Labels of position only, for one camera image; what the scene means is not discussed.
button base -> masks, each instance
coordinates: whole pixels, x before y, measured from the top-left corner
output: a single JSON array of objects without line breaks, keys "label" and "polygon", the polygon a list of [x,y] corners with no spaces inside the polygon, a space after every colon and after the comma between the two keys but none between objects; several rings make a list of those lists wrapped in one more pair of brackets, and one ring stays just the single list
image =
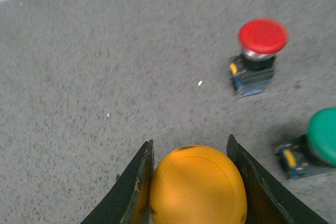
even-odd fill
[{"label": "button base", "polygon": [[288,180],[296,180],[336,171],[331,166],[315,157],[307,146],[306,135],[275,148],[275,154],[286,173]]},{"label": "button base", "polygon": [[272,63],[262,66],[260,70],[253,70],[253,66],[246,65],[243,55],[232,57],[230,61],[231,81],[238,98],[267,91],[274,76]]}]

red button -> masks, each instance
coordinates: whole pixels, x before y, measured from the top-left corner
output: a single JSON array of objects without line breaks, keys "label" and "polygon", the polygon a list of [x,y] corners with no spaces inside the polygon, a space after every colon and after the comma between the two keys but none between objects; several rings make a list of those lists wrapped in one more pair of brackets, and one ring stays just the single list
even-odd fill
[{"label": "red button", "polygon": [[258,54],[275,54],[285,47],[286,29],[273,19],[255,19],[243,25],[239,31],[243,48]]}]

gray carpet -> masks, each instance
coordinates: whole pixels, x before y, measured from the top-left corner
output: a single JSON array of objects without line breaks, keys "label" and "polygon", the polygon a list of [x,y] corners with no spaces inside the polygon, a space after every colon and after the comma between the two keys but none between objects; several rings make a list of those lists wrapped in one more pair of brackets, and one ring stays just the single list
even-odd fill
[{"label": "gray carpet", "polygon": [[[289,30],[268,92],[228,71],[256,17]],[[336,105],[336,0],[13,0],[0,5],[0,223],[80,223],[140,148],[229,134],[336,223],[336,173],[288,182],[275,143]]]}]

yellow terminal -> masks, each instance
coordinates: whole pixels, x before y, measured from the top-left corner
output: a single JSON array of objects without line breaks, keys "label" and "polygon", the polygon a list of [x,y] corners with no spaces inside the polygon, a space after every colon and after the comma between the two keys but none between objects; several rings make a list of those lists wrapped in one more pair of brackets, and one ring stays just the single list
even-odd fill
[{"label": "yellow terminal", "polygon": [[231,69],[232,75],[235,76],[238,72],[238,68],[237,68],[236,64],[231,63],[230,64],[230,69]]},{"label": "yellow terminal", "polygon": [[287,160],[290,168],[295,168],[296,167],[296,160],[295,160],[295,157],[294,157],[293,153],[290,150],[284,150],[283,154],[286,157],[286,160]]}]

green button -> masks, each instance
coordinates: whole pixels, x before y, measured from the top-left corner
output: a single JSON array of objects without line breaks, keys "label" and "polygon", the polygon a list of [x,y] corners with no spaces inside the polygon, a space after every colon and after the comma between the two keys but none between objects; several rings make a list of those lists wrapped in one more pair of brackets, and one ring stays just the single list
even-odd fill
[{"label": "green button", "polygon": [[316,157],[336,166],[336,107],[323,109],[311,118],[307,139]]}]

